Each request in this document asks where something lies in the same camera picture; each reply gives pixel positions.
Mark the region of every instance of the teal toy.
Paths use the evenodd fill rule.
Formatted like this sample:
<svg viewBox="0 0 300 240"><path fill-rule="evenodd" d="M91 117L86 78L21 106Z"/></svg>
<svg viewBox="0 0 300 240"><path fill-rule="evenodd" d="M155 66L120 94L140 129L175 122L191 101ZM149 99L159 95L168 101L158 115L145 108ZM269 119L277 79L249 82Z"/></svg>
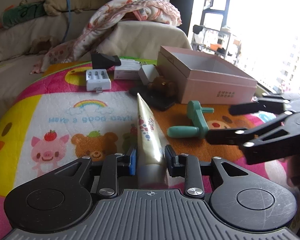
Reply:
<svg viewBox="0 0 300 240"><path fill-rule="evenodd" d="M211 107L201 107L199 101L189 101L187 106L187 117L191 119L194 126L172 126L167 130L167 134L171 138L190 138L199 137L203 139L209 127L203 117L203 113L213 113Z"/></svg>

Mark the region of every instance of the rolled beige cushion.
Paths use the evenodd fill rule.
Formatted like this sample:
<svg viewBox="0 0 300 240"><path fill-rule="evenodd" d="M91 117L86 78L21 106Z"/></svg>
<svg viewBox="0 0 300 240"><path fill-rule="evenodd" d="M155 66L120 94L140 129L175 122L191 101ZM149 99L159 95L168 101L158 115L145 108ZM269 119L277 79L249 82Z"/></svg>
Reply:
<svg viewBox="0 0 300 240"><path fill-rule="evenodd" d="M72 10L97 10L106 3L106 0L70 0ZM50 16L58 16L68 11L66 0L45 0L43 7Z"/></svg>

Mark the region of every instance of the white squeeze tube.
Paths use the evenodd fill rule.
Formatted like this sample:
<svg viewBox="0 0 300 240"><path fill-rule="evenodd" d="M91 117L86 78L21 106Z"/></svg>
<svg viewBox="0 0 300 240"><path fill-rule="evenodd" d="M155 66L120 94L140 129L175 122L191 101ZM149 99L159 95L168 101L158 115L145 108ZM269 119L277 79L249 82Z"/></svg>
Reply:
<svg viewBox="0 0 300 240"><path fill-rule="evenodd" d="M166 162L152 111L142 97L138 100L138 188L167 188Z"/></svg>

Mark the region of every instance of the red nose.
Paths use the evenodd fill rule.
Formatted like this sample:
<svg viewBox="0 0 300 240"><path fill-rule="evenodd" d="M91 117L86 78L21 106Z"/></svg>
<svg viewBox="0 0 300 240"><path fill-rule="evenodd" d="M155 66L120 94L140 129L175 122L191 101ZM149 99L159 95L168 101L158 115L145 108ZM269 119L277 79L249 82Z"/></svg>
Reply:
<svg viewBox="0 0 300 240"><path fill-rule="evenodd" d="M51 151L44 152L44 154L43 154L44 158L50 158L51 156L52 156L52 152Z"/></svg>

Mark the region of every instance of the rainbow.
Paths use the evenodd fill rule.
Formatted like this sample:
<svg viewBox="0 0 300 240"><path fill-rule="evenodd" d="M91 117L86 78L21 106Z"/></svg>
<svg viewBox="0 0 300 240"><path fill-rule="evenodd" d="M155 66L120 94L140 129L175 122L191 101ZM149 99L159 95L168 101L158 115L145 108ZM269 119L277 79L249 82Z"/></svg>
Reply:
<svg viewBox="0 0 300 240"><path fill-rule="evenodd" d="M75 107L84 108L87 105L96 105L96 106L100 106L100 107L107 106L106 103L104 103L100 100L82 100L82 101L76 103L73 106L73 108L75 108Z"/></svg>

